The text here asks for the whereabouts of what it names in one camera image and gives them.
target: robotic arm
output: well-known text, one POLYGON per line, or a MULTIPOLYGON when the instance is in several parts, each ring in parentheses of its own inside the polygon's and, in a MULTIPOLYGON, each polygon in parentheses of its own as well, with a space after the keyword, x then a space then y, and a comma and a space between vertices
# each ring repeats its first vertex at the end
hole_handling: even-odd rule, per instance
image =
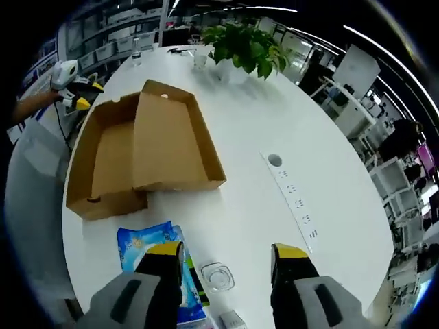
MULTIPOLYGON (((122 273, 98 291, 78 329, 175 329, 182 301, 183 248, 150 248, 134 273, 122 273)), ((371 329, 361 302, 328 276, 319 276, 301 249, 272 245, 271 305, 276 329, 371 329)))
POLYGON ((56 90, 62 99, 62 104, 75 110, 88 110, 91 105, 81 94, 103 93, 100 84, 78 75, 78 61, 59 61, 55 64, 51 76, 51 88, 56 90))

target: potted plant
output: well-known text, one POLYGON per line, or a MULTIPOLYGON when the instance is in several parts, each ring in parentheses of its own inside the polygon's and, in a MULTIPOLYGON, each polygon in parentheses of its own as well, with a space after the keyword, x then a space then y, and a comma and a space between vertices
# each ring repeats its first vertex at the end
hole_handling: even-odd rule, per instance
POLYGON ((235 67, 248 74, 256 69, 258 77, 267 79, 273 68, 282 72, 289 66, 287 52, 275 39, 250 25, 209 27, 202 33, 202 39, 204 44, 212 44, 215 48, 209 57, 216 65, 222 64, 220 74, 223 73, 223 77, 233 74, 232 70, 239 72, 235 67))

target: power strip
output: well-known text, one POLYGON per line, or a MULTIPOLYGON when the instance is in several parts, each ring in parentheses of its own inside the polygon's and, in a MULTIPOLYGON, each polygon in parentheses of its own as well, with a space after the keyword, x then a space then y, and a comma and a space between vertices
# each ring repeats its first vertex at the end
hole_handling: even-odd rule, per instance
POLYGON ((300 195, 300 191, 294 183, 294 173, 290 173, 287 170, 279 154, 262 151, 260 151, 260 153, 296 220, 309 252, 312 253, 313 250, 317 248, 318 231, 307 207, 307 203, 300 195))

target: desk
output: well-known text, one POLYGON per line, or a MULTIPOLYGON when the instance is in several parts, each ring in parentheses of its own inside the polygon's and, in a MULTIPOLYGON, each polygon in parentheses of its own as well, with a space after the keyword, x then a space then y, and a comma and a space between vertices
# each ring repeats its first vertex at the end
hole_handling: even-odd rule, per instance
MULTIPOLYGON (((204 46, 195 47, 207 53, 204 46)), ((228 181, 215 191, 151 193, 149 209, 99 221, 83 221, 66 208, 64 191, 64 251, 82 310, 121 273, 117 229, 172 220, 181 226, 197 270, 216 260, 228 265, 235 278, 230 291, 209 295, 212 316, 234 308, 249 328, 273 328, 270 246, 307 246, 261 151, 282 155, 300 187, 319 230, 320 247, 311 255, 318 271, 341 282, 366 310, 383 282, 393 243, 381 198, 347 139, 283 75, 273 73, 266 81, 252 76, 241 86, 223 84, 213 61, 196 73, 191 56, 168 49, 144 51, 136 68, 128 58, 95 105, 140 91, 146 79, 193 93, 228 181)))

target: storage bin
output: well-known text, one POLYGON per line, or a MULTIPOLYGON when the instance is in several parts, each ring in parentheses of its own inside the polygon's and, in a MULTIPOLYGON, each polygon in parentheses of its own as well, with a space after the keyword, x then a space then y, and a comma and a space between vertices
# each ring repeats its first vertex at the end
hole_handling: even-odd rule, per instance
POLYGON ((152 46, 152 44, 154 43, 155 35, 156 35, 156 32, 147 32, 147 33, 137 34, 137 38, 139 38, 140 47, 152 46))
POLYGON ((105 60, 113 56, 116 52, 116 44, 114 42, 110 42, 105 46, 102 46, 95 50, 97 61, 105 60))
POLYGON ((95 52, 92 51, 91 53, 88 53, 85 56, 78 58, 78 62, 80 63, 81 69, 92 66, 96 63, 95 52))
POLYGON ((117 52, 123 53, 124 51, 132 50, 132 39, 133 36, 129 36, 127 38, 122 38, 116 42, 117 52))

